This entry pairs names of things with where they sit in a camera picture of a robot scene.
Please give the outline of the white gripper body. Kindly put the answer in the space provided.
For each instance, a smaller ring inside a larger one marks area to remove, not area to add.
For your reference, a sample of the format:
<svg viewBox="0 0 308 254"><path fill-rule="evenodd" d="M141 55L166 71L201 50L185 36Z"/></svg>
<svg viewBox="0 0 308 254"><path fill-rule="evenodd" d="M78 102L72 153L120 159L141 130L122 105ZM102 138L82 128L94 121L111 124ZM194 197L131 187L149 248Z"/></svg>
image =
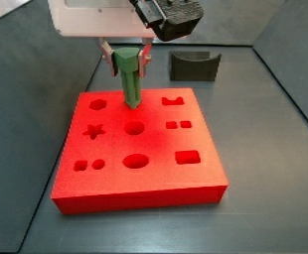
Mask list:
<svg viewBox="0 0 308 254"><path fill-rule="evenodd" d="M154 38L129 0L48 0L54 25L62 36Z"/></svg>

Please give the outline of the red and silver gripper finger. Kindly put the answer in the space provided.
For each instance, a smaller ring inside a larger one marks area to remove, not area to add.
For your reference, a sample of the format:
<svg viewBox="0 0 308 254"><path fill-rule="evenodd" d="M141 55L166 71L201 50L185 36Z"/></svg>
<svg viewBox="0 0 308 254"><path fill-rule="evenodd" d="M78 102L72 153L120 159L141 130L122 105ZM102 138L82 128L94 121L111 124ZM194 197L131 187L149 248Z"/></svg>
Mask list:
<svg viewBox="0 0 308 254"><path fill-rule="evenodd" d="M114 49L111 48L107 40L104 38L98 39L99 48L103 54L103 59L108 64L110 67L110 73L112 76L116 76L118 74L118 67L114 60Z"/></svg>

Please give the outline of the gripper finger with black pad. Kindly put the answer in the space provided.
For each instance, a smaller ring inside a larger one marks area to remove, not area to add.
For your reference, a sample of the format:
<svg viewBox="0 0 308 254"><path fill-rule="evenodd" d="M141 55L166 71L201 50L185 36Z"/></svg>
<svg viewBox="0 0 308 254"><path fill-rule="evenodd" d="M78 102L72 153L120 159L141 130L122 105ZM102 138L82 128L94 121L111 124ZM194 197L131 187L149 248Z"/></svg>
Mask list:
<svg viewBox="0 0 308 254"><path fill-rule="evenodd" d="M146 65L151 61L151 44L153 44L153 38L143 38L142 39L143 49L139 52L138 55L138 63L139 63L139 76L145 77L146 75Z"/></svg>

